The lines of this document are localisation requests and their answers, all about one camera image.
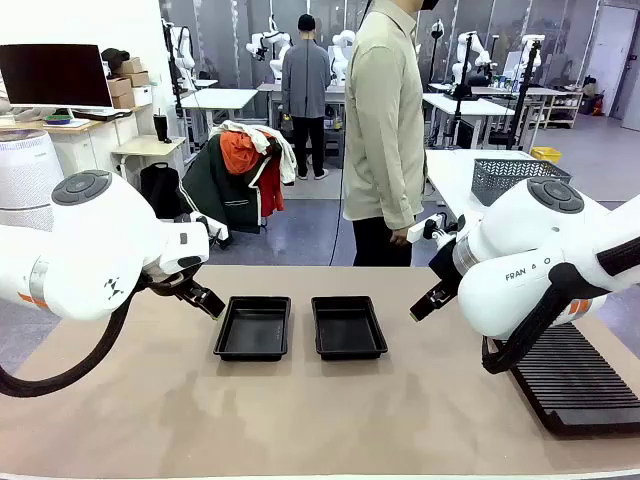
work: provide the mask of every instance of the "shoe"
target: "shoe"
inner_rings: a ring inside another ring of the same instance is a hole
[[[327,170],[326,168],[322,169],[322,175],[316,175],[315,179],[316,180],[322,180],[323,178],[327,178],[329,176],[329,170]]]

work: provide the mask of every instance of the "computer monitor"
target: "computer monitor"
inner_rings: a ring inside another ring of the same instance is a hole
[[[112,107],[97,45],[0,45],[0,72],[14,107]]]

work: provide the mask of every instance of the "dark green jacket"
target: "dark green jacket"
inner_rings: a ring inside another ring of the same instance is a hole
[[[220,136],[215,135],[191,163],[181,188],[199,212],[224,223],[229,230],[259,233],[260,191],[257,185],[250,185],[262,172],[262,163],[244,175],[231,175],[224,164]]]

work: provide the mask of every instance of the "white jacket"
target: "white jacket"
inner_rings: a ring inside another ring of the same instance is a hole
[[[282,155],[280,156],[280,181],[282,183],[293,183],[296,179],[296,156],[293,153],[293,148],[289,142],[287,142],[282,134],[264,125],[245,125],[244,123],[232,122],[227,120],[222,125],[213,127],[209,134],[209,138],[214,135],[218,135],[222,132],[242,132],[251,137],[253,145],[256,147],[256,151],[265,155],[267,148],[269,147],[269,140],[264,136],[265,133],[271,135],[276,139],[278,145],[282,148]]]

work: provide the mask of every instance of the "yellow bin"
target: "yellow bin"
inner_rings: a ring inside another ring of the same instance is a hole
[[[562,152],[552,147],[534,147],[531,149],[531,155],[538,160],[546,160],[557,165],[562,158]]]

